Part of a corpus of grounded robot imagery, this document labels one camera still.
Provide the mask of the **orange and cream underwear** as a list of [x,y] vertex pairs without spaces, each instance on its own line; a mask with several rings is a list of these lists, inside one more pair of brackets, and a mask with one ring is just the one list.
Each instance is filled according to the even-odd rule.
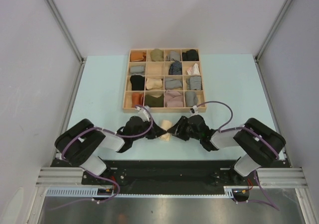
[[144,104],[144,93],[134,92],[132,93],[132,107],[137,105],[142,106]]

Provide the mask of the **black garment pile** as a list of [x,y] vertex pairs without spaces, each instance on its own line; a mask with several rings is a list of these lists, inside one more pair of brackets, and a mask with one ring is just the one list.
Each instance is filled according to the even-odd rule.
[[141,75],[132,75],[130,77],[132,91],[143,91],[145,88],[145,77]]

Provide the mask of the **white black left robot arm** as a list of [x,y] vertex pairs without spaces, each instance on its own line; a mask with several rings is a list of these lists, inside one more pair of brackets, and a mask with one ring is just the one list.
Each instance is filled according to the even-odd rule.
[[60,135],[54,146],[72,167],[89,171],[95,181],[105,184],[109,181],[110,171],[98,154],[101,149],[123,153],[133,146],[135,140],[155,139],[164,134],[166,130],[145,117],[132,116],[116,134],[101,131],[85,118]]

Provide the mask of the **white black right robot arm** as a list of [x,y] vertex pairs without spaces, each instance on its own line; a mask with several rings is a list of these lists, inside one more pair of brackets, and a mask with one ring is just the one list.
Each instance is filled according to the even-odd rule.
[[286,145],[280,134],[253,117],[242,126],[214,130],[198,114],[182,116],[167,132],[184,141],[196,139],[206,151],[240,146],[245,155],[235,162],[230,172],[230,180],[236,185],[243,184],[258,168],[269,167],[277,161]]

